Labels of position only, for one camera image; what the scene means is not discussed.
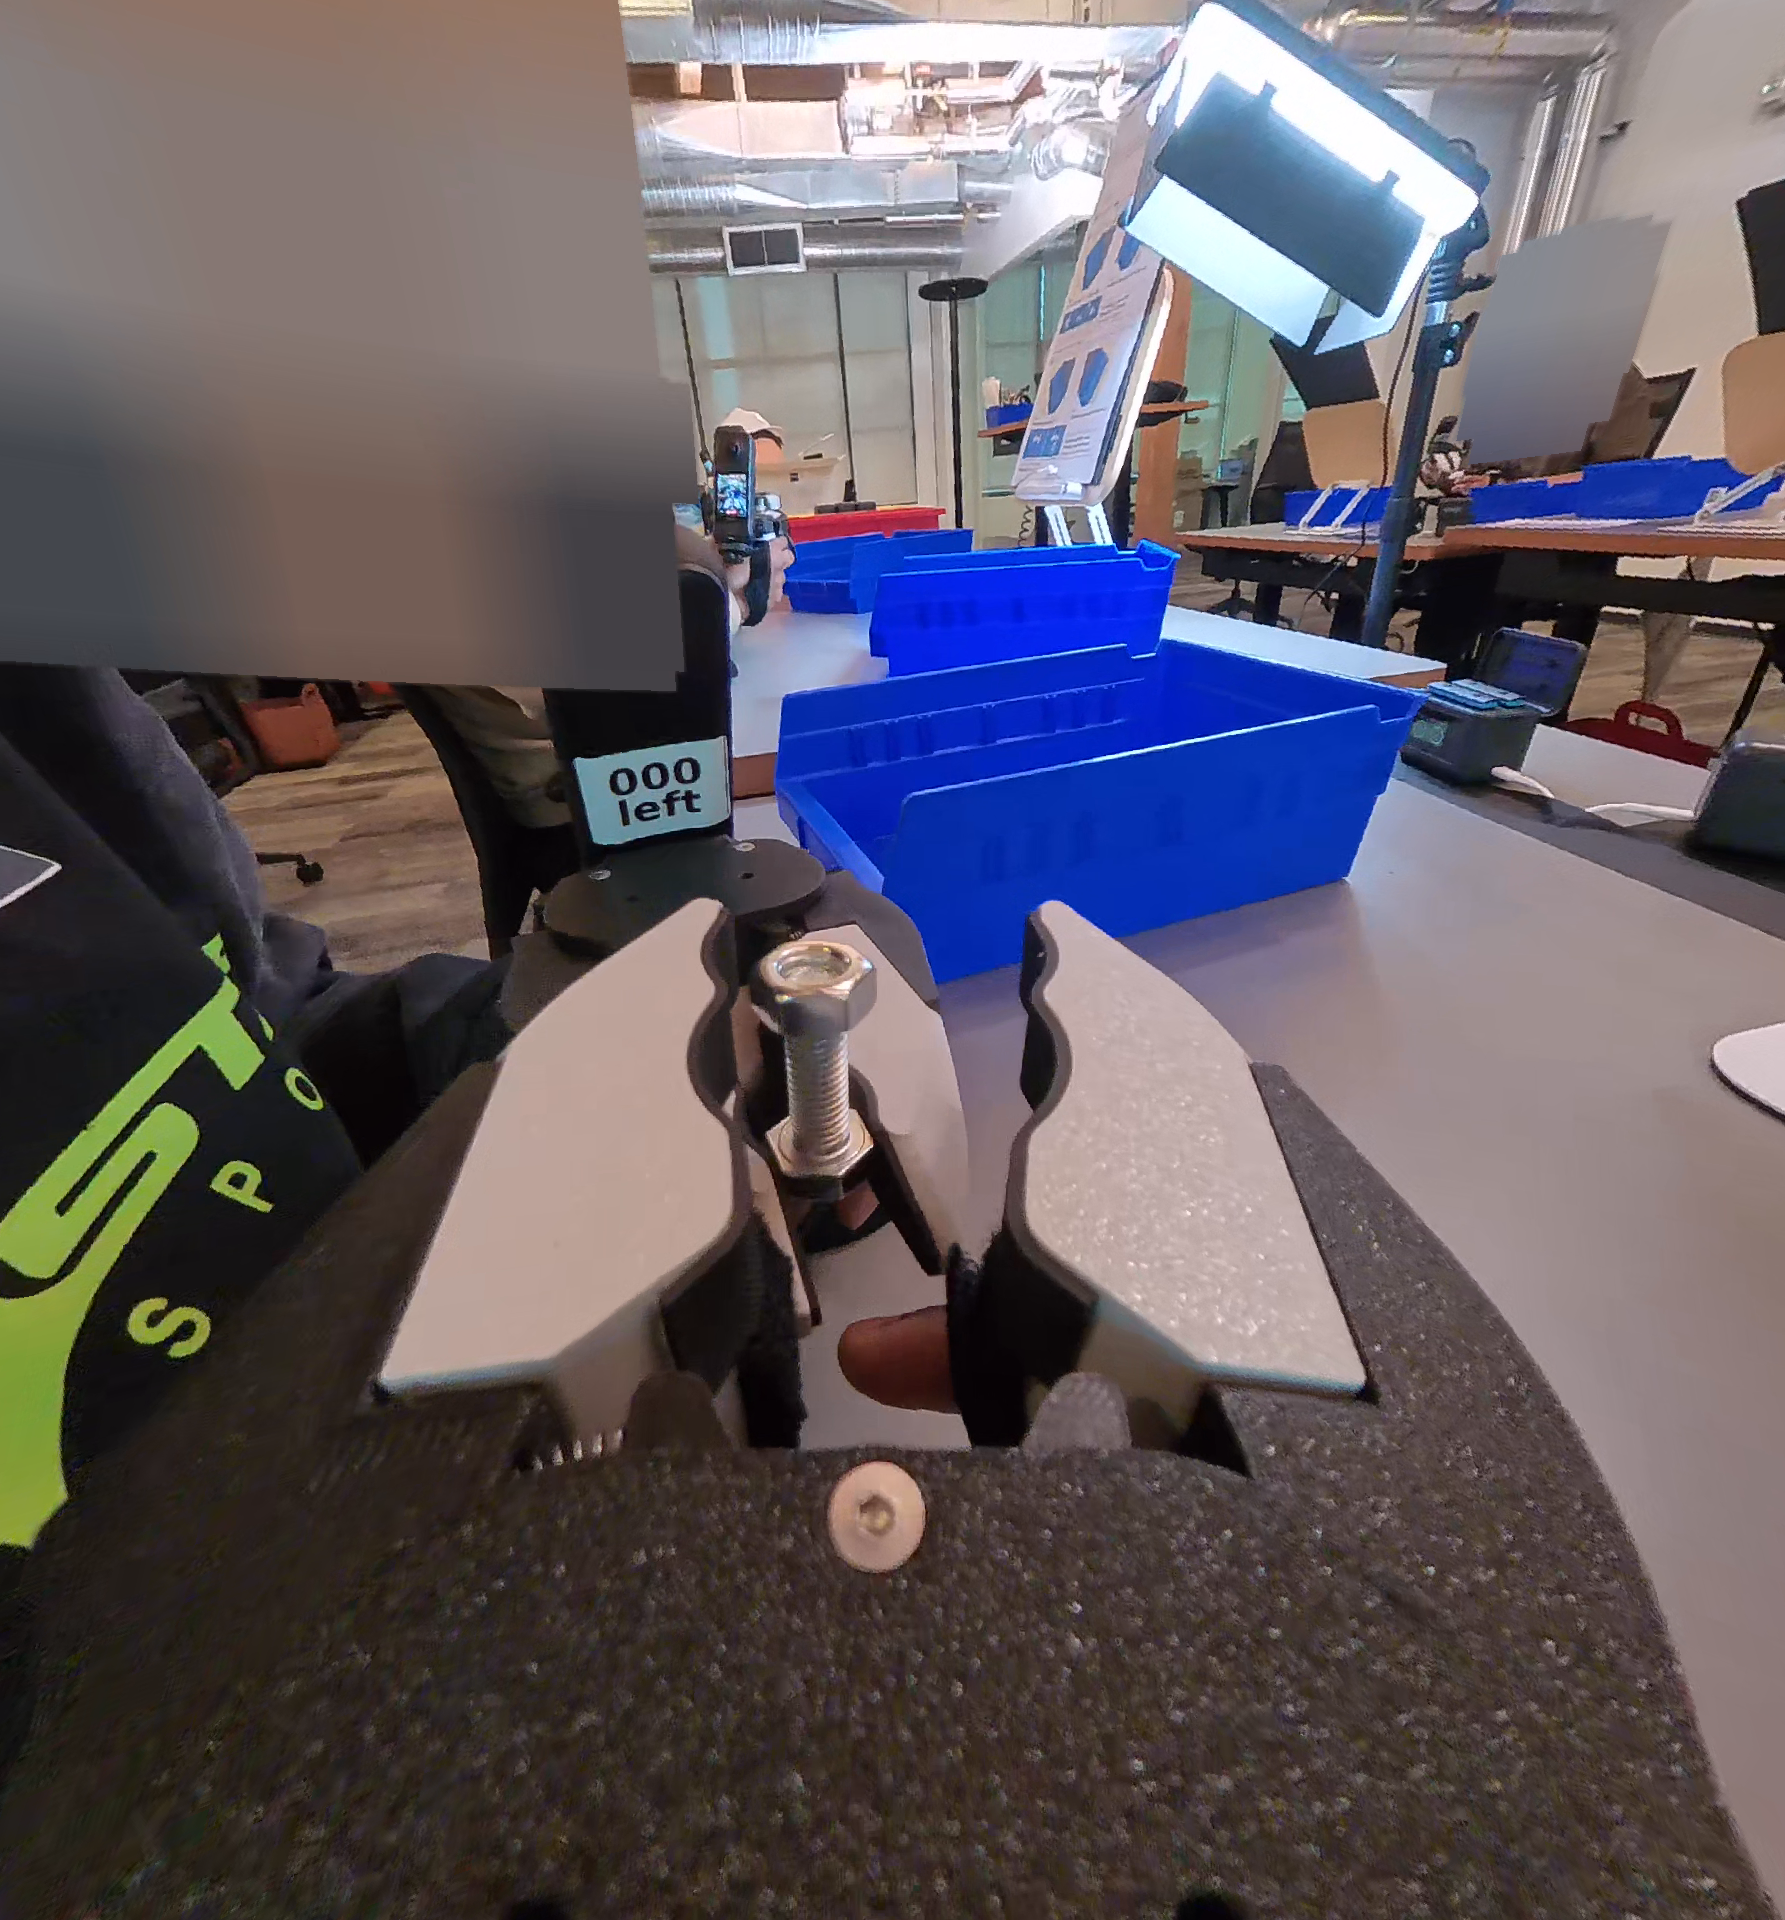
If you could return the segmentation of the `cardboard box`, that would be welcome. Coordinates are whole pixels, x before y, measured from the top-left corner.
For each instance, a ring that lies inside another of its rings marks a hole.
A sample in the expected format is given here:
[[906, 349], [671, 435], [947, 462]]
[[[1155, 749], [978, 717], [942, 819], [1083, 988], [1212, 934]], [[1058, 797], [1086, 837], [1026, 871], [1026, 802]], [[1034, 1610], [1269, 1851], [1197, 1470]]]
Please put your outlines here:
[[1380, 396], [1308, 408], [1303, 446], [1314, 488], [1389, 485], [1392, 412]]

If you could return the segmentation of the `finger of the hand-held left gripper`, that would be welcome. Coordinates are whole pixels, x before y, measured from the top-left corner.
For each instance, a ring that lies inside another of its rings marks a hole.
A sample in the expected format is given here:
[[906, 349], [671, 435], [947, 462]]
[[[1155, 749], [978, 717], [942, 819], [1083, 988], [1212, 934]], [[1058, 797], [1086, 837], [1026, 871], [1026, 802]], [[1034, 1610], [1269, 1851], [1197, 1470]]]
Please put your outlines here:
[[756, 1186], [756, 1204], [759, 1220], [770, 1235], [771, 1244], [783, 1258], [788, 1269], [788, 1293], [796, 1330], [815, 1330], [821, 1325], [816, 1290], [807, 1277], [805, 1259], [798, 1244], [796, 1203], [779, 1186], [777, 1170], [771, 1162], [768, 1132], [783, 1116], [779, 1100], [783, 1092], [776, 1088], [776, 1061], [768, 1049], [776, 1047], [777, 1037], [763, 1025], [753, 1004], [734, 1006], [734, 1063], [738, 1074], [738, 1099], [744, 1132], [751, 1141], [751, 1170]]
[[969, 1144], [940, 1015], [862, 925], [832, 926], [875, 970], [874, 1006], [852, 1031], [857, 1107], [883, 1163], [875, 1179], [922, 1272], [942, 1277], [964, 1244]]

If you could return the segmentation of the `black mesh office chair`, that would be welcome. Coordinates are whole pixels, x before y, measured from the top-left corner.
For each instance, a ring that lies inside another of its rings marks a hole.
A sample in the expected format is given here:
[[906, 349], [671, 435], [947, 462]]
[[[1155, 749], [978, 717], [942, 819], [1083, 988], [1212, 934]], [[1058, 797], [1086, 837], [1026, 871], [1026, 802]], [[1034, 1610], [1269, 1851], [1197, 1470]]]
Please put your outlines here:
[[432, 688], [394, 683], [445, 769], [477, 866], [483, 926], [492, 959], [506, 959], [526, 928], [533, 901], [577, 866], [576, 835], [561, 808], [551, 825], [533, 825], [496, 786], [489, 769], [448, 717]]

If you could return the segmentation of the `wood-edged instruction board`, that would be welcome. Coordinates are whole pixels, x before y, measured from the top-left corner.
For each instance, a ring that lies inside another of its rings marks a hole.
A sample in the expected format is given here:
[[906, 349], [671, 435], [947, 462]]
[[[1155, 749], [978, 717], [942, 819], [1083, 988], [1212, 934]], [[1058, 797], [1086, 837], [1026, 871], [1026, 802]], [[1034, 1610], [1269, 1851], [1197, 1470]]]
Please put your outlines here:
[[1148, 179], [1159, 90], [1146, 83], [1120, 113], [1099, 200], [1077, 248], [1016, 459], [1015, 496], [1028, 507], [1099, 507], [1136, 433], [1174, 307], [1169, 267], [1130, 231]]

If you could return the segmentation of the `wooden top desk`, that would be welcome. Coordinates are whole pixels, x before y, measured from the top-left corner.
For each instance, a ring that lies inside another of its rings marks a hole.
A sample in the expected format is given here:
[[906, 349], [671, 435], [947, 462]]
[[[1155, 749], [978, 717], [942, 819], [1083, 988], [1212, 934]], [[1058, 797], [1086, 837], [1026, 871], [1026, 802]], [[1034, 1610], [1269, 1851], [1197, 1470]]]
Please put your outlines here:
[[[1377, 541], [1348, 531], [1225, 526], [1178, 545], [1206, 577], [1337, 600], [1334, 637], [1383, 648], [1368, 630]], [[1600, 612], [1672, 612], [1757, 630], [1785, 628], [1785, 531], [1722, 517], [1697, 525], [1529, 522], [1465, 525], [1413, 536], [1396, 604], [1422, 618], [1426, 656], [1468, 663], [1480, 637], [1521, 614], [1556, 614], [1564, 637], [1592, 642]]]

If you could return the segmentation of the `blue plastic bin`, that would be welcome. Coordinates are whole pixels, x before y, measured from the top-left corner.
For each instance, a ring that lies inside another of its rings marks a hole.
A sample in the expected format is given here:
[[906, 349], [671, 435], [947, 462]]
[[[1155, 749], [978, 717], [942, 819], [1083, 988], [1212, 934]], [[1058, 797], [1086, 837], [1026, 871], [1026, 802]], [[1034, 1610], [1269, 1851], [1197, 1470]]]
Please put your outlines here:
[[1095, 650], [1146, 657], [1176, 563], [1153, 541], [919, 558], [880, 575], [869, 650], [891, 678]]
[[951, 982], [1048, 901], [1127, 937], [1340, 882], [1422, 702], [1174, 638], [933, 670], [788, 696], [776, 797]]
[[783, 596], [805, 614], [869, 616], [889, 571], [971, 554], [974, 531], [856, 534], [793, 548]]

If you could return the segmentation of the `large steel bolt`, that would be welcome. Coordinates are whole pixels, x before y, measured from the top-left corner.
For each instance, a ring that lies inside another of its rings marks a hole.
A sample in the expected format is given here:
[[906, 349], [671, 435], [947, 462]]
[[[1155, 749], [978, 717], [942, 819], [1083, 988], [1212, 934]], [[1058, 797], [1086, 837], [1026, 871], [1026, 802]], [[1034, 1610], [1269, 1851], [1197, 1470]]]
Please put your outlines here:
[[834, 1204], [857, 1184], [874, 1154], [872, 1131], [853, 1095], [857, 1028], [828, 1041], [783, 1039], [770, 1031], [783, 1056], [785, 1099], [783, 1118], [768, 1132], [771, 1162], [783, 1188], [811, 1203]]

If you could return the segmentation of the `black light stand pole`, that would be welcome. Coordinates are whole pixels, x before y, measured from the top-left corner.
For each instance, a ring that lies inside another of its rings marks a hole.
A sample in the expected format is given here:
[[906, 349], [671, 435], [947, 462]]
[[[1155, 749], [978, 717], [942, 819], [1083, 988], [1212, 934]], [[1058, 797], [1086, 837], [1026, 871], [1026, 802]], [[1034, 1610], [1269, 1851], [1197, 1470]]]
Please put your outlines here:
[[1377, 565], [1366, 599], [1359, 642], [1386, 650], [1389, 623], [1416, 528], [1419, 475], [1432, 431], [1432, 406], [1443, 372], [1454, 368], [1473, 330], [1452, 317], [1454, 303], [1491, 285], [1489, 275], [1470, 275], [1468, 262], [1489, 245], [1489, 218], [1478, 205], [1470, 221], [1432, 254], [1425, 278], [1425, 318], [1410, 362], [1408, 406], [1392, 469], [1386, 512], [1380, 522]]

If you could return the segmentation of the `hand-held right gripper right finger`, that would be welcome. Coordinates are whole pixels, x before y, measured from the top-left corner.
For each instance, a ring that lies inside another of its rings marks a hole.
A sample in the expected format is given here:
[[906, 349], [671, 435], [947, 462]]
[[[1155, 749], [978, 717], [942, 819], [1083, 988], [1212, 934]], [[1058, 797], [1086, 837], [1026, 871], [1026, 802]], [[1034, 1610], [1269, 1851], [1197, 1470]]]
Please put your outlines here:
[[1176, 980], [1048, 901], [1020, 964], [1030, 1114], [1005, 1203], [1005, 1356], [1183, 1437], [1217, 1388], [1355, 1400], [1370, 1371], [1253, 1063]]

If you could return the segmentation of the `black floor lamp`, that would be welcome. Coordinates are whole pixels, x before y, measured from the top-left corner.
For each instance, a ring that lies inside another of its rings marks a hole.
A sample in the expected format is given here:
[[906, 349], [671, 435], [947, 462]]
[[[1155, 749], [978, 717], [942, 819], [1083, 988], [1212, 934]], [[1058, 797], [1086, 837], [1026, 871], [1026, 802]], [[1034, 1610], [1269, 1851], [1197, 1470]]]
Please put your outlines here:
[[966, 511], [966, 381], [964, 381], [964, 362], [962, 362], [962, 310], [964, 307], [980, 301], [987, 292], [989, 281], [982, 275], [940, 275], [933, 278], [921, 285], [919, 295], [929, 307], [945, 317], [945, 338], [949, 354], [949, 389], [947, 405], [951, 415], [951, 449], [952, 449], [952, 525], [960, 531], [968, 528], [968, 511]]

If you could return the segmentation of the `dark charger case with batteries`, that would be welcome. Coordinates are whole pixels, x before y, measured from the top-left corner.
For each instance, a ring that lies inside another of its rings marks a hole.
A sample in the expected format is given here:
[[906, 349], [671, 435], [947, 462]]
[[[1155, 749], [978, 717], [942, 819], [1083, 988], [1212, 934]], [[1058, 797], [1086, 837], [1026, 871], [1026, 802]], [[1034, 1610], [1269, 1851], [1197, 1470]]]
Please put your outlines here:
[[1564, 637], [1496, 630], [1472, 675], [1426, 692], [1402, 759], [1458, 786], [1489, 784], [1497, 768], [1521, 769], [1535, 731], [1570, 708], [1588, 653]]

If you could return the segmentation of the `brown leather bag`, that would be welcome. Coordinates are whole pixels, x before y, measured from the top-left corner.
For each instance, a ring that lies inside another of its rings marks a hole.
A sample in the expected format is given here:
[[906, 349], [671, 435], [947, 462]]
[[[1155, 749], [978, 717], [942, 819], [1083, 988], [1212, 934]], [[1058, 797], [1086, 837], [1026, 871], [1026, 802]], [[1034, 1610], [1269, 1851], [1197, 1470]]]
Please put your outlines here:
[[340, 732], [319, 683], [298, 692], [240, 702], [264, 772], [297, 772], [329, 764], [340, 751]]

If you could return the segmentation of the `person's right hand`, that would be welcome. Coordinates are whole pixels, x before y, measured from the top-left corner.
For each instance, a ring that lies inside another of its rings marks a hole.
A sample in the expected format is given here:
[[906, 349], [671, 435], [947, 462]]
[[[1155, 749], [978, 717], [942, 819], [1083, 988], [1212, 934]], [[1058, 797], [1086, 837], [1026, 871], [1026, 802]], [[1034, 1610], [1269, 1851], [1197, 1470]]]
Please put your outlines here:
[[945, 1307], [859, 1319], [840, 1333], [836, 1363], [848, 1388], [875, 1404], [905, 1412], [957, 1412]]

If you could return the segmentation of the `red bag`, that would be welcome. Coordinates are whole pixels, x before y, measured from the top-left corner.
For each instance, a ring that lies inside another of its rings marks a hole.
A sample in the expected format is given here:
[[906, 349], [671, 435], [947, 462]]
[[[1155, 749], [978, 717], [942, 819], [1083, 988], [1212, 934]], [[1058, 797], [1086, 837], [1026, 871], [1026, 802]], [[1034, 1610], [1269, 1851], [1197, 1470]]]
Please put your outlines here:
[[1694, 765], [1699, 772], [1709, 769], [1719, 757], [1719, 749], [1688, 737], [1673, 708], [1648, 702], [1626, 702], [1609, 717], [1576, 717], [1564, 722], [1564, 731], [1629, 753]]

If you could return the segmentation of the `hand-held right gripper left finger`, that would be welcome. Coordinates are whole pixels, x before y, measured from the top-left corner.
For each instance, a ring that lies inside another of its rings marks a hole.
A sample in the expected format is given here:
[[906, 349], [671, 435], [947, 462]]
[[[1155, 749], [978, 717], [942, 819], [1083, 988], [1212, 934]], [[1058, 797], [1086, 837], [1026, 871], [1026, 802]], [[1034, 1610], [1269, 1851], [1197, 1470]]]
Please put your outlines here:
[[612, 1439], [673, 1368], [666, 1308], [753, 1207], [729, 1116], [732, 934], [716, 901], [688, 901], [518, 1031], [385, 1349], [393, 1398], [535, 1386], [572, 1439]]

